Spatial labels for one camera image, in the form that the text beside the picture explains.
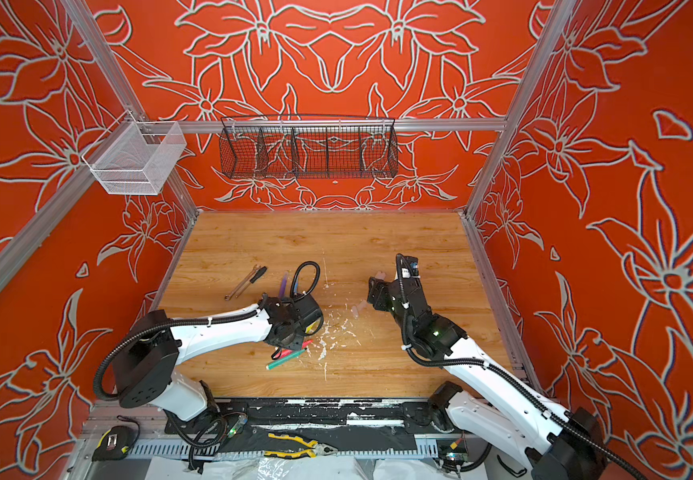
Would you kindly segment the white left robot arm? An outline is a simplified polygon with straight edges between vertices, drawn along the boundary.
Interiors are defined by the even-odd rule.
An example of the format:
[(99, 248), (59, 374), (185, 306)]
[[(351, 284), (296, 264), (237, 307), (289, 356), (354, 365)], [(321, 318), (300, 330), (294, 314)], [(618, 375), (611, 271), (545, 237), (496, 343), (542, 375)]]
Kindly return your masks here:
[(264, 295), (226, 313), (170, 318), (162, 309), (148, 312), (100, 362), (92, 380), (94, 394), (124, 409), (151, 405), (184, 422), (218, 416), (210, 388), (187, 378), (178, 367), (246, 343), (264, 343), (278, 353), (304, 350), (306, 339), (324, 323), (314, 299), (320, 274), (320, 264), (306, 261), (294, 272), (288, 295)]

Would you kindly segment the purple highlighter pen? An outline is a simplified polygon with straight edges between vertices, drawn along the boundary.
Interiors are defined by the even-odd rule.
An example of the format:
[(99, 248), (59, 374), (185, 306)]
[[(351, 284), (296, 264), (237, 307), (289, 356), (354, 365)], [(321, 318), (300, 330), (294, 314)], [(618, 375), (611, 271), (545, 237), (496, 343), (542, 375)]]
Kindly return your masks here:
[(280, 290), (278, 290), (278, 296), (280, 296), (280, 298), (286, 297), (286, 287), (288, 287), (288, 278), (290, 278), (290, 272), (286, 271), (284, 272), (284, 276), (282, 276), (282, 282), (280, 282)]

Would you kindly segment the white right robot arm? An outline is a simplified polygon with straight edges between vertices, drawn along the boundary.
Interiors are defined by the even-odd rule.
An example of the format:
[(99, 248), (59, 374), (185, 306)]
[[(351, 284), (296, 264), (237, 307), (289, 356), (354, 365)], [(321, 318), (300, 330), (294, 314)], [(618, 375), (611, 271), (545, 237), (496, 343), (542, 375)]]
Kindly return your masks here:
[(423, 292), (415, 257), (395, 256), (395, 278), (370, 278), (368, 302), (392, 315), (401, 348), (417, 365), (456, 377), (438, 392), (452, 425), (515, 460), (533, 479), (598, 479), (609, 464), (634, 479), (643, 473), (606, 448), (599, 422), (570, 411), (499, 365), (457, 324), (435, 313)]

